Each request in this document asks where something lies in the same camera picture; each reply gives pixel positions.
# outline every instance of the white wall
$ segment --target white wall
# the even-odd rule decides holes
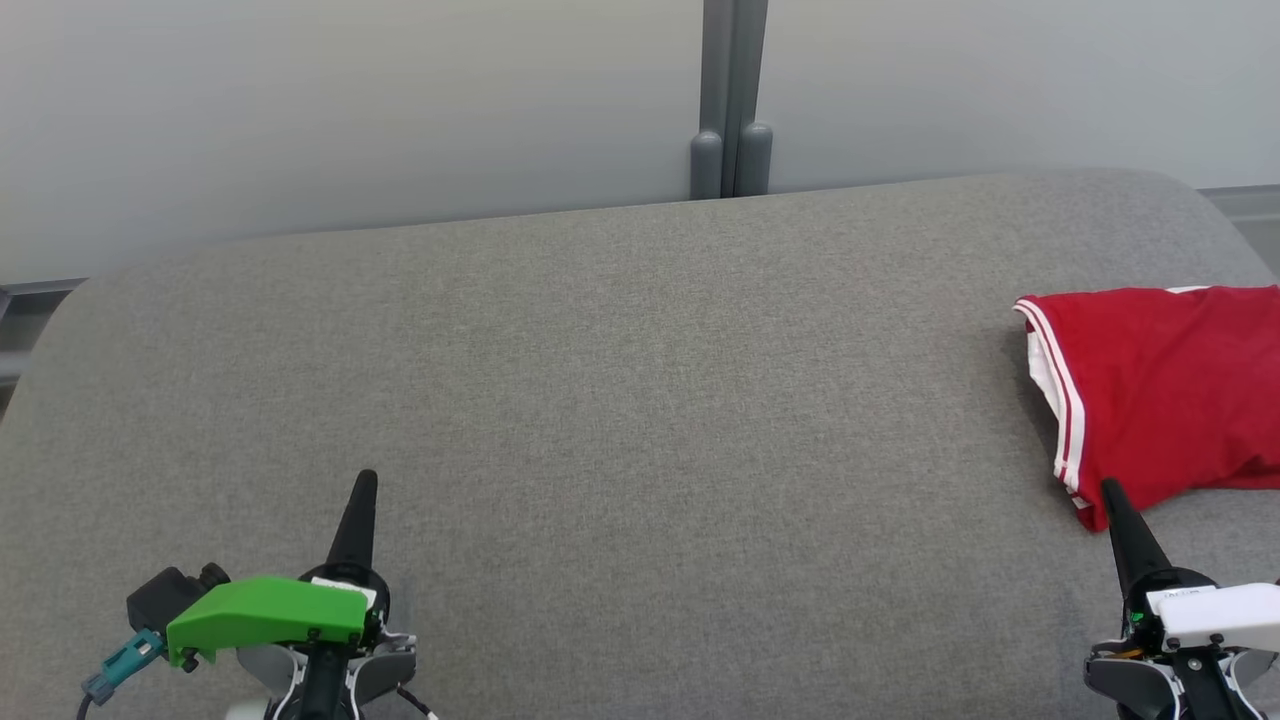
[[[685,199],[700,41],[689,0],[5,0],[0,283]]]
[[[771,191],[1046,165],[1280,183],[1275,0],[776,0]]]

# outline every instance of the green bracket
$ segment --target green bracket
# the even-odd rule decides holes
[[[364,634],[366,607],[360,592],[289,578],[225,583],[169,623],[169,664],[182,665],[187,648],[212,662],[219,650],[306,642],[312,629],[320,630],[315,639],[346,644],[352,634]]]

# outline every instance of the white stripe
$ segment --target white stripe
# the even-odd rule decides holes
[[[1080,455],[1084,452],[1084,401],[1080,400],[1080,393],[1075,389],[1075,380],[1071,379],[1071,368],[1066,364],[1066,357],[1062,355],[1062,348],[1057,345],[1057,336],[1053,334],[1053,327],[1048,323],[1048,318],[1044,313],[1036,306],[1036,304],[1028,300],[1019,300],[1014,309],[1023,313],[1032,320],[1033,325],[1039,325],[1037,334],[1041,336],[1041,342],[1044,343],[1048,350],[1050,357],[1053,360],[1053,365],[1059,372],[1062,373],[1062,386],[1061,389],[1066,391],[1066,402],[1070,407],[1070,445],[1066,448],[1066,487],[1071,492],[1080,492]],[[1059,445],[1065,441],[1068,433],[1059,432]],[[1059,447],[1057,457],[1061,457],[1061,447]]]
[[[1062,388],[1062,383],[1057,379],[1057,370],[1053,368],[1053,359],[1050,355],[1048,345],[1044,342],[1044,333],[1039,332],[1039,320],[1030,314],[1030,310],[1023,309],[1020,305],[1014,305],[1014,310],[1027,315],[1027,320],[1030,322],[1034,328],[1032,332],[1027,333],[1027,342],[1036,342],[1039,345],[1041,356],[1046,359],[1048,364],[1048,378],[1053,383],[1053,392],[1044,392],[1044,400],[1052,405],[1053,416],[1057,418],[1057,451],[1053,452],[1053,477],[1056,478],[1066,468],[1066,452],[1064,443],[1066,442],[1066,391]]]

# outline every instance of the gray upholstered table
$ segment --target gray upholstered table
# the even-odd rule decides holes
[[[69,717],[160,568],[296,574],[364,466],[444,720],[1108,717],[1105,536],[1021,293],[1275,278],[1197,193],[993,176],[239,242],[93,278],[0,424],[0,707]],[[1280,570],[1280,493],[1149,521]],[[224,659],[92,716],[220,717]],[[1275,684],[1266,692],[1274,694]],[[392,698],[370,717],[411,717]]]

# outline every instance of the cable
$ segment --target cable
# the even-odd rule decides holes
[[[428,706],[425,706],[425,705],[422,705],[422,701],[420,701],[416,697],[413,697],[413,693],[406,691],[404,685],[396,685],[396,694],[398,694],[402,698],[407,700],[410,702],[410,705],[412,705],[413,707],[416,707],[419,710],[419,712],[421,712],[422,715],[426,715],[428,717],[431,716],[431,708],[428,707]]]

